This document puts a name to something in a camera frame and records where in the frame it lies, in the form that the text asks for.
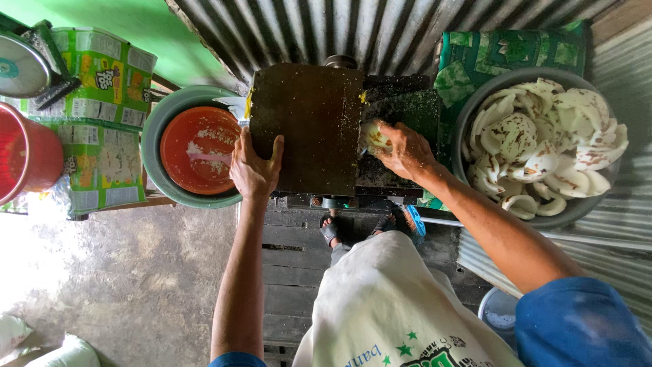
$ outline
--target green snack bag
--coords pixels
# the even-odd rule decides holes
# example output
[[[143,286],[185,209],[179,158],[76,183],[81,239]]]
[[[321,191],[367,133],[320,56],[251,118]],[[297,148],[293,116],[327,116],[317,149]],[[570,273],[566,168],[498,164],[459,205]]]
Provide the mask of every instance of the green snack bag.
[[[145,201],[138,133],[89,123],[45,123],[63,144],[72,214]]]
[[[156,56],[130,46],[125,63],[121,123],[142,129],[149,108],[149,89]]]
[[[127,41],[97,28],[55,28],[52,37],[70,73],[81,80],[66,96],[64,117],[107,127],[120,123]],[[50,113],[41,121],[55,118]]]

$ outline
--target pink scoop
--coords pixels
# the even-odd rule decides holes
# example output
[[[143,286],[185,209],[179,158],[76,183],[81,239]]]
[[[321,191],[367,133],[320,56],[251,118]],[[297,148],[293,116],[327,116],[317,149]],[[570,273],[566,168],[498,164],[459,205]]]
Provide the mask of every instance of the pink scoop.
[[[207,161],[220,161],[227,166],[231,166],[231,155],[211,155],[211,154],[199,154],[199,153],[190,153],[188,154],[190,159],[205,159]]]

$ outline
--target man's arm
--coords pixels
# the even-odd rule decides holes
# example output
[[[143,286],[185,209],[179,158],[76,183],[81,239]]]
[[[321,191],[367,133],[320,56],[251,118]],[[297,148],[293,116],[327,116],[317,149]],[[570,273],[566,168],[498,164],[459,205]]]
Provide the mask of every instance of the man's arm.
[[[555,279],[584,275],[549,239],[455,178],[435,160],[423,136],[403,123],[395,128],[381,124],[380,131],[391,139],[393,151],[376,156],[441,200],[523,293]]]
[[[230,176],[243,202],[215,305],[211,360],[227,352],[245,352],[263,359],[263,221],[269,194],[278,183],[283,146],[283,136],[279,135],[272,158],[264,161],[252,147],[248,127],[235,142]]]

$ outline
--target bowl of coconut slices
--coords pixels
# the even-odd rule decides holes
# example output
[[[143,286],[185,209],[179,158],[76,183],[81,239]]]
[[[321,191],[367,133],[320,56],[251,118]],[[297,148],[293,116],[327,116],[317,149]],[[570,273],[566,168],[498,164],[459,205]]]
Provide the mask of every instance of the bowl of coconut slices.
[[[482,85],[456,132],[455,175],[536,229],[588,214],[612,188],[629,143],[595,87],[540,67]]]

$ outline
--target plastic container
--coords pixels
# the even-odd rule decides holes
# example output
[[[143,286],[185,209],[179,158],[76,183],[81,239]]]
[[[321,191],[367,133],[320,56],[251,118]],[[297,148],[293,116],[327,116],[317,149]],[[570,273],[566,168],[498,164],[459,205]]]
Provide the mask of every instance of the plastic container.
[[[193,208],[223,208],[242,201],[243,197],[235,187],[215,195],[200,195],[183,189],[170,178],[163,167],[160,143],[172,119],[185,110],[202,106],[228,110],[226,105],[213,100],[219,97],[238,97],[238,95],[213,86],[183,88],[163,98],[149,114],[143,128],[140,153],[147,175],[163,194],[180,204]]]
[[[517,303],[518,298],[493,287],[482,298],[478,309],[478,317],[514,351],[516,351],[514,324],[516,324]]]
[[[189,155],[226,156],[240,135],[231,112],[215,107],[195,107],[173,118],[161,138],[161,161],[170,178],[182,188],[215,195],[235,187],[227,164],[191,159]]]
[[[63,170],[63,147],[54,131],[0,103],[0,205],[21,191],[43,191]]]

